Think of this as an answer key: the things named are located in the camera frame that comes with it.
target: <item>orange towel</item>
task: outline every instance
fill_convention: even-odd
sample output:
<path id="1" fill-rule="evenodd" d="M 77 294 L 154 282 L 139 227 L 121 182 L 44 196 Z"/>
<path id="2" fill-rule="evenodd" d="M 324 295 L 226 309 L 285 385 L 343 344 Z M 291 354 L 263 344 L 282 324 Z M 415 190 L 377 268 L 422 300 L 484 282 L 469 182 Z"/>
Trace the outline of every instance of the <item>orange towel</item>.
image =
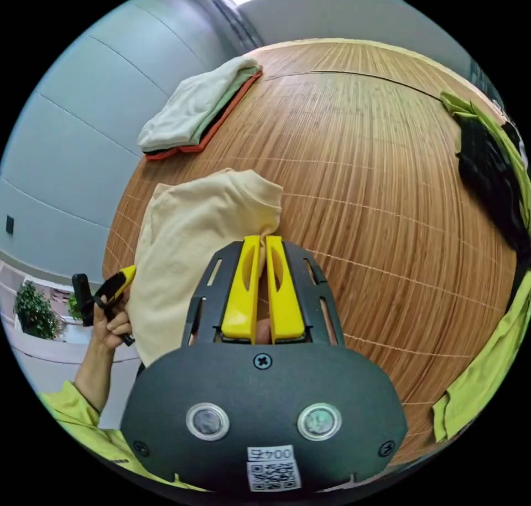
<path id="1" fill-rule="evenodd" d="M 262 76 L 263 72 L 260 71 L 256 73 L 254 76 L 251 76 L 238 90 L 238 92 L 234 95 L 232 100 L 227 104 L 227 107 L 225 108 L 223 115 L 220 117 L 220 119 L 213 124 L 210 129 L 203 135 L 201 138 L 201 142 L 199 144 L 192 144 L 190 146 L 176 146 L 174 148 L 170 148 L 168 150 L 162 150 L 160 153 L 157 154 L 144 154 L 145 158 L 148 161 L 157 161 L 160 159 L 167 159 L 168 157 L 171 157 L 172 155 L 176 154 L 177 152 L 184 152 L 184 153 L 190 153 L 190 152 L 202 152 L 205 149 L 205 146 L 210 142 L 210 139 L 213 138 L 216 131 L 220 128 L 220 126 L 223 124 L 225 119 L 230 115 L 231 111 L 236 107 L 238 102 L 245 96 L 245 93 L 251 88 L 251 85 Z"/>

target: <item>wooden table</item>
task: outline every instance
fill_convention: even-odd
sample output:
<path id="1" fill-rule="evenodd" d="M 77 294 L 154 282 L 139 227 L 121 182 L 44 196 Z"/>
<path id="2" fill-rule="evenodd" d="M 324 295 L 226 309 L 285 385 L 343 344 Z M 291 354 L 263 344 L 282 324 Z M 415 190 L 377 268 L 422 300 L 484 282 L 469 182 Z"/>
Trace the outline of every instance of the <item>wooden table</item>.
<path id="1" fill-rule="evenodd" d="M 283 43 L 254 56 L 263 77 L 201 154 L 140 162 L 116 211 L 103 276 L 133 262 L 158 183 L 231 167 L 282 185 L 278 233 L 315 254 L 348 347 L 394 382 L 409 431 L 392 463 L 412 461 L 434 449 L 431 406 L 503 316 L 516 266 L 462 186 L 460 129 L 439 93 L 503 121 L 464 79 L 385 45 Z M 266 316 L 264 288 L 259 305 Z"/>

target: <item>beige t-shirt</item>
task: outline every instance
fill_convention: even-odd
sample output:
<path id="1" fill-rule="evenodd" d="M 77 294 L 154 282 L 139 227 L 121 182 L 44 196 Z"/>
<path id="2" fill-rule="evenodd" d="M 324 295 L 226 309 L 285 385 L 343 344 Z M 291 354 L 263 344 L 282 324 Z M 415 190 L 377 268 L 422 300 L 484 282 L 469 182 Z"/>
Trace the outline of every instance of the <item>beige t-shirt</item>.
<path id="1" fill-rule="evenodd" d="M 181 185 L 158 185 L 135 253 L 127 312 L 138 354 L 149 366 L 181 345 L 190 299 L 214 253 L 280 222 L 282 187 L 252 170 L 225 169 Z"/>

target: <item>person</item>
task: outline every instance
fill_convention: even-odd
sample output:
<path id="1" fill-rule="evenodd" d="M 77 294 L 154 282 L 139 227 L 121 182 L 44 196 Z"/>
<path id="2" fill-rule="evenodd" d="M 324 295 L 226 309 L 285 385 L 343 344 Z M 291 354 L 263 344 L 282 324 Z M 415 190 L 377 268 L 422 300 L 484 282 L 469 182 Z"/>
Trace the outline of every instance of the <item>person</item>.
<path id="1" fill-rule="evenodd" d="M 162 480 L 144 469 L 127 445 L 119 430 L 98 427 L 100 415 L 109 397 L 114 352 L 122 344 L 122 336 L 131 334 L 132 327 L 124 300 L 114 308 L 115 317 L 107 320 L 102 309 L 94 305 L 92 337 L 74 382 L 65 381 L 56 393 L 39 393 L 39 397 L 56 421 L 77 441 L 101 457 L 130 471 L 158 482 L 201 490 L 182 482 L 175 475 L 173 483 Z M 257 323 L 257 343 L 270 343 L 269 320 Z"/>

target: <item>potted plant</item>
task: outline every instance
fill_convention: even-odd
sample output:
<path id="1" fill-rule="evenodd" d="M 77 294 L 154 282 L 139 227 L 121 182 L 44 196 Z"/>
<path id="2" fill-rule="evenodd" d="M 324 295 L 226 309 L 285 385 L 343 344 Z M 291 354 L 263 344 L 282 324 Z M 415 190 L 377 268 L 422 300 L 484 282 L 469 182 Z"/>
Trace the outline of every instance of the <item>potted plant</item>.
<path id="1" fill-rule="evenodd" d="M 70 294 L 66 303 L 68 305 L 68 314 L 74 319 L 74 324 L 83 325 L 81 312 L 79 311 L 79 307 L 77 306 L 76 295 Z"/>
<path id="2" fill-rule="evenodd" d="M 25 281 L 18 289 L 13 307 L 22 331 L 37 338 L 53 340 L 59 330 L 59 320 L 50 300 L 37 292 L 31 281 Z"/>

